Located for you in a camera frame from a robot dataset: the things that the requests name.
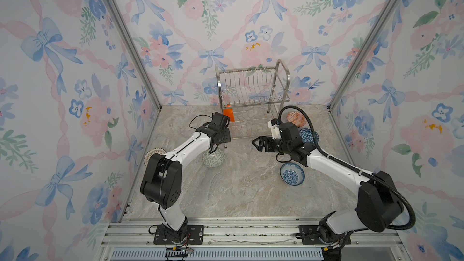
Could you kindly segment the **orange plastic bowl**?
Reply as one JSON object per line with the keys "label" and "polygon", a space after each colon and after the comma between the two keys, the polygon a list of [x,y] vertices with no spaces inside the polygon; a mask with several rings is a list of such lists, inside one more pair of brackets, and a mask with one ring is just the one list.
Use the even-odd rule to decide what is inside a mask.
{"label": "orange plastic bowl", "polygon": [[235,122],[233,108],[230,105],[226,105],[222,112],[223,115],[227,116],[231,122]]}

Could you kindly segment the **green patterned ceramic bowl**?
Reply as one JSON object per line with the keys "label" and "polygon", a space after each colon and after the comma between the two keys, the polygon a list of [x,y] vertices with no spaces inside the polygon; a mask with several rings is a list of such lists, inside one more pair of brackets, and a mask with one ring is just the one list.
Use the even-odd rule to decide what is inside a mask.
{"label": "green patterned ceramic bowl", "polygon": [[225,152],[222,149],[217,149],[214,153],[204,152],[202,162],[206,168],[219,168],[226,162]]}

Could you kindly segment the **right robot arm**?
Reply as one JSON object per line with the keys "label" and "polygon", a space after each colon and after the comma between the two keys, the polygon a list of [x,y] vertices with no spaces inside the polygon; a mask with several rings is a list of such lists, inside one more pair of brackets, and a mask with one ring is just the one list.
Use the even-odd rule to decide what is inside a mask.
{"label": "right robot arm", "polygon": [[356,207],[332,212],[319,222],[314,235],[325,244],[350,232],[399,230],[393,222],[403,213],[405,205],[388,174],[363,171],[311,142],[303,143],[300,137],[291,141],[260,136],[252,144],[260,152],[289,155],[293,161],[329,176],[356,195]]}

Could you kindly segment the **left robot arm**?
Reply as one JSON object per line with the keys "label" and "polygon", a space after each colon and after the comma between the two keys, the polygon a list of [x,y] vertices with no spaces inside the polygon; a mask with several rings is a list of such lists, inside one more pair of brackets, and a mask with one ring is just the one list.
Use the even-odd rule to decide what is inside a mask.
{"label": "left robot arm", "polygon": [[230,141],[228,128],[212,129],[202,126],[174,150],[163,155],[147,155],[140,192],[149,202],[158,205],[166,228],[179,232],[187,223],[187,217],[178,204],[183,169],[200,154],[206,151],[213,153],[219,145]]}

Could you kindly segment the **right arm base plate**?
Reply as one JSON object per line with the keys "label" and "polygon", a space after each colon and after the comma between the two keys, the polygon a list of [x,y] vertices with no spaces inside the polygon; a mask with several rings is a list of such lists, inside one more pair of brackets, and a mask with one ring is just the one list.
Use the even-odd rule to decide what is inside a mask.
{"label": "right arm base plate", "polygon": [[351,238],[347,233],[336,235],[328,228],[321,228],[319,225],[300,225],[296,238],[300,239],[303,245],[350,245]]}

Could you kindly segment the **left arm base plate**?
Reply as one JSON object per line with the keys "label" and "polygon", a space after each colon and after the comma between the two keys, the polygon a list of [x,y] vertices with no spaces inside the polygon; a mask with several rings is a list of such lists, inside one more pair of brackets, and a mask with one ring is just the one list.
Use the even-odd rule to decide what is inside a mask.
{"label": "left arm base plate", "polygon": [[153,235],[155,245],[201,245],[204,239],[203,225],[184,225],[175,231],[165,225],[157,226]]}

